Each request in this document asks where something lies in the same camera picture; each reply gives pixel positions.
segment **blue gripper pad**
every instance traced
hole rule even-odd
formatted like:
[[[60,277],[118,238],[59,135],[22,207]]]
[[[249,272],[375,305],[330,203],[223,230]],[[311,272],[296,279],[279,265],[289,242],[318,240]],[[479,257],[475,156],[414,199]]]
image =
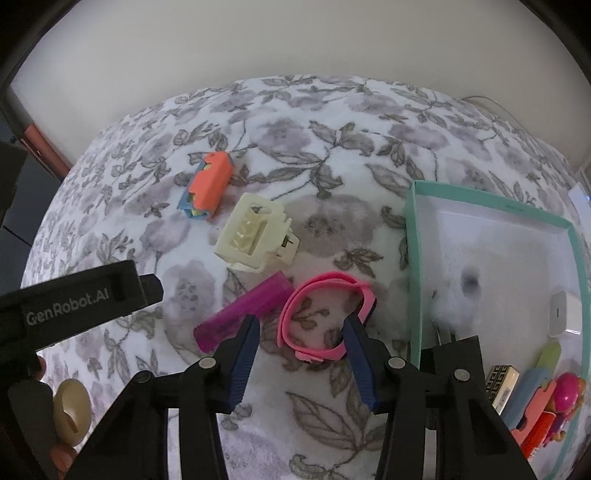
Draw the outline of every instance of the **blue gripper pad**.
[[[236,336],[220,343],[213,354],[221,365],[230,412],[242,401],[258,344],[259,321],[254,315],[247,315]]]
[[[385,363],[390,358],[388,349],[379,340],[368,337],[354,313],[345,319],[342,331],[361,400],[372,412],[382,413],[385,398],[381,391],[385,380]]]
[[[361,401],[373,411],[378,403],[374,390],[374,375],[349,317],[343,324],[343,341]]]

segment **green eraser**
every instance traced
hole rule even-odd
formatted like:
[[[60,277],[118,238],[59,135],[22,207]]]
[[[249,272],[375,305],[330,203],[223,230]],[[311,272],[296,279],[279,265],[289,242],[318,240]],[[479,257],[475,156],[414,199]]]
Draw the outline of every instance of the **green eraser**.
[[[558,365],[558,359],[560,358],[561,353],[562,348],[558,342],[546,343],[546,345],[544,345],[542,348],[540,358],[536,366],[547,368],[548,372],[550,373],[550,378],[552,378],[554,376],[554,370],[556,370],[556,365]]]

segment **pink watch strap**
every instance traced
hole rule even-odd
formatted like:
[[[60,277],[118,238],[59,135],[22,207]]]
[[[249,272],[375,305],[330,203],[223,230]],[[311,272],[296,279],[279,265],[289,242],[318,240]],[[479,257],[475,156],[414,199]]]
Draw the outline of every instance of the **pink watch strap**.
[[[288,345],[295,350],[295,357],[306,362],[321,362],[322,360],[340,360],[345,355],[345,344],[339,343],[336,347],[328,350],[317,350],[313,348],[296,345],[290,337],[290,321],[292,315],[300,306],[304,298],[313,290],[319,288],[342,288],[345,290],[357,290],[363,294],[363,305],[357,314],[361,323],[365,323],[374,309],[375,295],[371,291],[369,282],[357,280],[352,275],[332,271],[317,275],[299,286],[281,311],[279,325],[277,327],[277,346]]]

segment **purple toy stick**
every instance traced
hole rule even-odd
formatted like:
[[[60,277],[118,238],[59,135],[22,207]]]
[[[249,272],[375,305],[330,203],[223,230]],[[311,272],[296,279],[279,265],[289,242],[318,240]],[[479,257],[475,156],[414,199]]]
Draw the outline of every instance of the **purple toy stick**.
[[[273,274],[195,327],[193,336],[199,349],[204,353],[213,352],[221,341],[236,335],[245,315],[260,319],[274,308],[283,307],[293,292],[293,285],[282,271]]]

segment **cream plastic clip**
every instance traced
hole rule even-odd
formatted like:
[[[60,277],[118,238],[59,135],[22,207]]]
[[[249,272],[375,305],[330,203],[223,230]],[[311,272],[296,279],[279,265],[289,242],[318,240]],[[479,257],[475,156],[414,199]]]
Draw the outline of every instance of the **cream plastic clip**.
[[[293,262],[300,241],[291,230],[283,205],[253,193],[244,193],[222,234],[215,254],[230,268],[262,272],[274,258],[286,266]]]

